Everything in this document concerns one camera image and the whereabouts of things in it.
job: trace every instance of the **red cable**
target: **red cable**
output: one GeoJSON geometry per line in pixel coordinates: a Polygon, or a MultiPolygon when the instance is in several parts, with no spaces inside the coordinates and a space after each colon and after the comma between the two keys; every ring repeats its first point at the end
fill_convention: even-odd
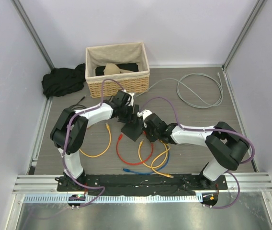
{"type": "Polygon", "coordinates": [[[138,162],[138,163],[130,163],[130,162],[127,162],[127,161],[123,160],[123,158],[120,156],[119,151],[118,151],[118,144],[119,144],[119,141],[122,139],[122,136],[123,136],[122,134],[119,135],[118,140],[117,140],[117,144],[116,144],[116,152],[117,152],[117,155],[118,155],[118,157],[119,157],[119,159],[121,161],[123,161],[124,163],[129,164],[129,165],[140,165],[140,164],[142,164],[143,162],[146,162],[147,160],[149,160],[152,157],[153,151],[154,151],[153,142],[151,142],[151,154],[145,160],[143,160],[141,162],[138,162]]]}

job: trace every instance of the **black cloth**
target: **black cloth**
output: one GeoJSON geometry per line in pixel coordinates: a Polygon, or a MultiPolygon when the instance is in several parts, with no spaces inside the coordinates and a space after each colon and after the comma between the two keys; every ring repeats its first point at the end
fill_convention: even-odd
{"type": "MultiPolygon", "coordinates": [[[[128,64],[116,64],[119,69],[130,70],[133,72],[138,72],[138,65],[136,63],[128,63],[128,64]]],[[[105,66],[98,66],[96,68],[96,76],[104,75],[105,66]]]]}
{"type": "Polygon", "coordinates": [[[85,64],[78,65],[75,69],[53,69],[51,73],[44,75],[42,80],[43,94],[50,96],[64,96],[80,91],[84,88],[85,64]]]}

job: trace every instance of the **wood grain surface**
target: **wood grain surface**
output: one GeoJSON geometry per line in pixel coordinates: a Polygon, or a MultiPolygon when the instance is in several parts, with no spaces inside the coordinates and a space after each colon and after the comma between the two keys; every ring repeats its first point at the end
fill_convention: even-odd
{"type": "MultiPolygon", "coordinates": [[[[152,97],[163,96],[173,102],[176,110],[178,111],[180,122],[183,125],[204,127],[216,125],[218,121],[225,121],[236,131],[241,132],[221,68],[151,69],[150,71],[150,85],[160,79],[180,79],[186,74],[195,72],[208,74],[217,80],[217,73],[219,72],[223,84],[224,98],[222,104],[218,107],[196,109],[186,105],[178,98],[176,94],[177,82],[173,80],[162,81],[153,87],[149,92],[137,97],[135,103],[141,106],[145,101],[152,97]]],[[[220,92],[218,87],[208,78],[193,75],[186,78],[183,82],[198,93],[208,103],[213,104],[219,97],[220,92]]],[[[180,87],[180,90],[183,98],[189,102],[204,105],[189,90],[182,86],[180,87]]],[[[100,98],[92,99],[90,97],[90,92],[86,83],[84,89],[79,92],[68,94],[64,97],[53,98],[35,174],[62,174],[62,160],[57,148],[55,148],[53,142],[49,138],[49,135],[63,109],[77,103],[84,95],[87,95],[87,97],[81,104],[85,105],[86,107],[94,106],[100,101],[100,98]]],[[[175,122],[172,108],[162,99],[151,101],[145,108],[156,113],[167,124],[175,122]]],[[[124,167],[139,172],[149,172],[150,169],[146,168],[144,165],[129,166],[118,159],[115,146],[123,124],[117,122],[116,119],[112,119],[107,122],[111,127],[112,133],[112,143],[110,149],[104,155],[98,158],[88,158],[81,154],[81,164],[85,170],[85,173],[125,173],[122,171],[124,167]]],[[[136,142],[133,142],[125,136],[122,138],[119,143],[119,152],[126,161],[139,162],[137,149],[141,139],[143,138],[145,138],[145,136],[141,136],[136,142]]],[[[82,145],[82,150],[89,155],[97,155],[106,149],[108,142],[109,135],[105,122],[100,122],[87,130],[82,145]]],[[[164,150],[163,145],[159,142],[154,143],[154,148],[153,157],[159,155],[164,150]]],[[[141,153],[143,158],[150,154],[150,143],[146,140],[144,141],[141,153]]],[[[162,170],[162,172],[199,173],[205,164],[212,159],[213,155],[210,153],[208,148],[195,145],[172,145],[170,149],[169,164],[162,170]]],[[[237,172],[253,172],[251,163],[240,165],[237,172]]]]}

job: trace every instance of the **metal floor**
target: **metal floor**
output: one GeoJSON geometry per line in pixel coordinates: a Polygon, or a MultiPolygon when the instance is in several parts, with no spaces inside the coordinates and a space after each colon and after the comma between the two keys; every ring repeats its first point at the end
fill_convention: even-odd
{"type": "MultiPolygon", "coordinates": [[[[229,204],[236,194],[219,194],[217,206],[229,204]]],[[[35,218],[51,217],[67,206],[23,204],[17,230],[272,230],[261,192],[243,192],[234,206],[220,210],[198,202],[92,204],[47,220],[35,218]]]]}
{"type": "MultiPolygon", "coordinates": [[[[150,70],[150,85],[163,78],[176,78],[180,79],[182,76],[199,72],[210,75],[218,79],[217,73],[219,72],[222,79],[224,99],[220,106],[209,109],[196,109],[186,105],[181,101],[176,94],[177,82],[173,80],[165,80],[152,88],[148,93],[145,93],[136,98],[135,103],[142,105],[148,99],[155,96],[163,96],[171,100],[178,111],[180,122],[188,126],[211,126],[217,124],[218,121],[225,121],[230,124],[236,131],[240,132],[240,127],[235,114],[235,110],[230,98],[230,94],[223,77],[221,68],[178,68],[178,69],[151,69],[150,70]]],[[[219,97],[218,87],[213,81],[202,76],[191,76],[184,80],[184,83],[198,93],[208,103],[213,104],[219,97]]],[[[196,98],[190,91],[184,87],[180,87],[183,98],[187,99],[193,104],[204,105],[196,98]]],[[[94,106],[100,102],[100,98],[92,99],[90,97],[88,86],[82,91],[68,94],[64,97],[55,97],[52,101],[50,114],[48,117],[45,133],[42,141],[42,146],[39,153],[38,162],[36,165],[35,174],[61,174],[63,172],[62,160],[58,150],[54,147],[53,142],[50,140],[50,132],[55,125],[59,115],[64,108],[72,104],[76,104],[80,98],[87,95],[87,98],[81,103],[87,107],[94,106]]],[[[152,101],[146,106],[146,109],[151,110],[163,119],[166,123],[175,122],[174,113],[170,105],[161,99],[152,101]]],[[[116,119],[109,120],[111,126],[112,144],[110,149],[101,157],[88,158],[81,154],[81,163],[85,169],[85,173],[90,174],[116,174],[124,173],[123,167],[126,167],[121,162],[115,151],[117,138],[120,134],[122,123],[118,123],[116,119]]],[[[123,137],[119,144],[119,151],[126,161],[139,162],[137,149],[140,137],[136,142],[123,137]]],[[[83,151],[89,155],[97,155],[105,150],[109,142],[109,135],[105,127],[105,122],[100,122],[93,125],[86,132],[85,139],[82,145],[83,151]]],[[[154,156],[157,156],[163,151],[162,144],[155,143],[154,156]]],[[[150,152],[150,144],[145,141],[142,147],[142,155],[146,157],[150,152]]],[[[199,173],[201,169],[209,162],[213,155],[209,152],[208,148],[194,145],[172,145],[171,146],[171,160],[162,172],[166,173],[199,173]]],[[[148,169],[143,165],[128,167],[140,172],[147,172],[148,169]]],[[[251,163],[240,165],[237,172],[253,172],[251,163]]]]}

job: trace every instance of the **gray cable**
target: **gray cable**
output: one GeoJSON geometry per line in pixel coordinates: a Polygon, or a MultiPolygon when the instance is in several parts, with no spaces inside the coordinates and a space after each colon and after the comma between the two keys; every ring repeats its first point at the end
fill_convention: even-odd
{"type": "MultiPolygon", "coordinates": [[[[165,78],[165,79],[159,80],[158,82],[156,82],[156,83],[154,83],[152,86],[150,86],[150,87],[148,88],[148,90],[151,89],[151,88],[152,88],[153,86],[155,86],[156,84],[160,83],[161,81],[164,81],[164,80],[175,80],[175,81],[178,82],[178,85],[177,85],[177,88],[176,88],[176,93],[177,93],[178,97],[179,97],[182,101],[184,101],[186,104],[188,104],[189,106],[194,107],[194,108],[198,108],[198,109],[207,109],[207,108],[211,108],[211,107],[215,107],[215,106],[220,105],[220,104],[222,103],[222,100],[223,100],[222,82],[221,82],[220,74],[218,73],[217,75],[218,75],[218,78],[219,78],[220,83],[219,83],[218,81],[216,81],[214,78],[212,78],[211,76],[207,75],[207,74],[204,74],[204,73],[191,73],[191,74],[187,74],[187,75],[181,77],[180,80],[177,80],[177,79],[175,79],[175,78],[165,78]],[[218,99],[214,104],[210,104],[210,103],[207,103],[206,101],[204,101],[197,93],[195,93],[191,88],[189,88],[187,85],[185,85],[185,84],[182,82],[185,78],[187,78],[187,77],[189,77],[189,76],[191,76],[191,75],[200,75],[200,76],[204,76],[204,77],[207,77],[207,78],[213,80],[213,81],[216,83],[216,85],[218,86],[219,91],[220,91],[220,96],[219,96],[219,99],[218,99]],[[182,84],[182,85],[185,86],[187,89],[189,89],[195,96],[197,96],[197,97],[198,97],[203,103],[205,103],[207,106],[201,106],[201,105],[192,104],[192,103],[188,102],[187,100],[183,99],[183,97],[181,96],[180,90],[179,90],[179,84],[182,84]]],[[[138,94],[136,97],[139,97],[140,95],[146,93],[147,91],[138,94]]]]}

